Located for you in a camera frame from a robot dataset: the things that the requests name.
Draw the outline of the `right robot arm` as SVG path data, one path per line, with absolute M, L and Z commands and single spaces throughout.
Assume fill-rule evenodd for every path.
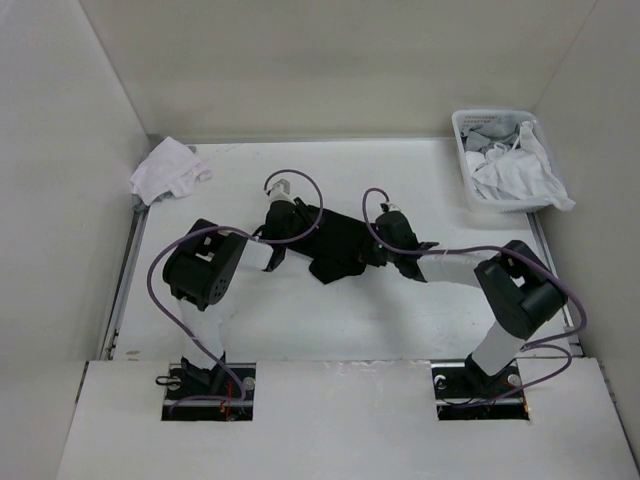
M 475 395 L 487 395 L 495 389 L 500 374 L 518 353 L 542 345 L 531 338 L 568 300 L 522 241 L 513 240 L 504 247 L 437 252 L 435 243 L 417 241 L 403 213 L 389 209 L 365 226 L 374 239 L 375 253 L 394 263 L 403 276 L 483 292 L 495 321 L 465 360 L 464 384 Z

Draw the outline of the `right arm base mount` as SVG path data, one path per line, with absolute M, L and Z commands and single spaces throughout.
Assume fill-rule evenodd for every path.
M 431 375 L 441 421 L 529 420 L 523 392 L 496 400 L 522 384 L 516 361 L 488 384 L 470 380 L 463 362 L 434 363 Z

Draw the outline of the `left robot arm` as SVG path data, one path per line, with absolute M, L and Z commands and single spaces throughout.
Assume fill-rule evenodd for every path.
M 221 302 L 237 270 L 270 273 L 278 268 L 289 249 L 319 232 L 323 215 L 323 202 L 315 206 L 299 197 L 281 197 L 270 202 L 264 223 L 252 234 L 199 218 L 161 252 L 159 256 L 167 258 L 162 280 L 181 312 L 176 323 L 194 344 L 182 356 L 181 367 L 193 370 L 189 383 L 200 397 L 219 395 L 225 377 L 220 365 L 226 354 L 222 318 L 219 314 L 208 318 L 204 312 Z

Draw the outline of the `black tank top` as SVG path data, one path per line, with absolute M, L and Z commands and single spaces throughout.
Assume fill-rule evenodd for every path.
M 313 233 L 288 246 L 311 259 L 309 271 L 324 285 L 362 275 L 367 266 L 385 266 L 386 260 L 374 247 L 363 221 L 328 209 Z

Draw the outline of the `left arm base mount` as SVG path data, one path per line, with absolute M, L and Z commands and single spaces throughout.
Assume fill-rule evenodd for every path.
M 243 422 L 252 421 L 256 393 L 255 364 L 229 364 L 242 381 L 238 383 L 219 366 L 198 368 L 188 361 L 171 364 L 168 373 L 159 375 L 155 384 L 164 389 L 163 421 Z

